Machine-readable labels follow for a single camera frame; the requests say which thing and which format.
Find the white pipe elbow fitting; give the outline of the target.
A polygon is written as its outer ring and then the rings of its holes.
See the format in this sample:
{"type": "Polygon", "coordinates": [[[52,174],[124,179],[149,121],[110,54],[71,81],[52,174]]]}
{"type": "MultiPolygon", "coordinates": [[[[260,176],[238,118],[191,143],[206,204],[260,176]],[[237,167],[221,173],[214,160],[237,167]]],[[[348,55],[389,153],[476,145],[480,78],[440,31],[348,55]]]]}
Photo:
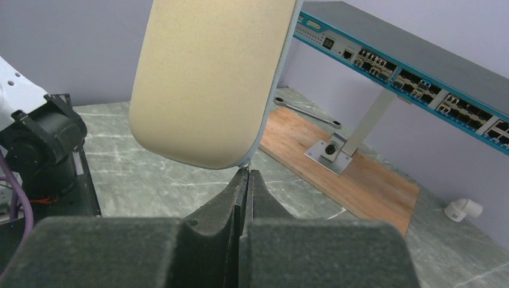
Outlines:
{"type": "Polygon", "coordinates": [[[477,218],[481,215],[483,206],[471,199],[458,199],[451,202],[445,209],[444,214],[454,222],[461,222],[465,217],[477,218]]]}

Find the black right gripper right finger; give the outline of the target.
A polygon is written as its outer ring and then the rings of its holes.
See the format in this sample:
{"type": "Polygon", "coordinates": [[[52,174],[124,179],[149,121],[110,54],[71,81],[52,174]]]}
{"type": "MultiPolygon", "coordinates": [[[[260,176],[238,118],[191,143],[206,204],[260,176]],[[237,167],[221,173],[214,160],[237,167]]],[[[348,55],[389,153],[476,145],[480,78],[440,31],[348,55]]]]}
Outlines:
{"type": "Polygon", "coordinates": [[[248,179],[239,287],[419,287],[408,247],[390,223],[297,219],[248,179]]]}

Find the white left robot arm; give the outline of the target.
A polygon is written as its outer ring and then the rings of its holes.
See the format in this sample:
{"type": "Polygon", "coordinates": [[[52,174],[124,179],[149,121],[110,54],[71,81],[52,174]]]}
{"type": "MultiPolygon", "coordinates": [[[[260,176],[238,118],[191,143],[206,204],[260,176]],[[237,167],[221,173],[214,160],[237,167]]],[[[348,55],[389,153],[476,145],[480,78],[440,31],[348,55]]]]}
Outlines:
{"type": "Polygon", "coordinates": [[[21,240],[46,217],[101,215],[84,144],[87,127],[68,94],[50,94],[1,60],[1,233],[21,240]]]}

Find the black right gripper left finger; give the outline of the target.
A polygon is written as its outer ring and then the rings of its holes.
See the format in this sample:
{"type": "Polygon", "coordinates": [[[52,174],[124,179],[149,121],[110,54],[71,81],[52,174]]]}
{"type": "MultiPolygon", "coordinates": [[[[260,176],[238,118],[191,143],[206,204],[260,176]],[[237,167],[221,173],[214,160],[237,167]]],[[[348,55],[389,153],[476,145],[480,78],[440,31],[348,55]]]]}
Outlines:
{"type": "Polygon", "coordinates": [[[49,217],[2,287],[238,287],[248,170],[185,218],[49,217]]]}

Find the beige umbrella case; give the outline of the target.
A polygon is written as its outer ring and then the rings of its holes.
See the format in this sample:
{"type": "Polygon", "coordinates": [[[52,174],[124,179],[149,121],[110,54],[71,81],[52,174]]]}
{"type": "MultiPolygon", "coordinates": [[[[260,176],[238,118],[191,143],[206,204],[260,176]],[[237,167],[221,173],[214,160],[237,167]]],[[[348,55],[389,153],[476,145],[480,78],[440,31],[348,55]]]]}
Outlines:
{"type": "Polygon", "coordinates": [[[137,143],[204,169],[246,165],[264,133],[301,1],[154,1],[129,108],[137,143]]]}

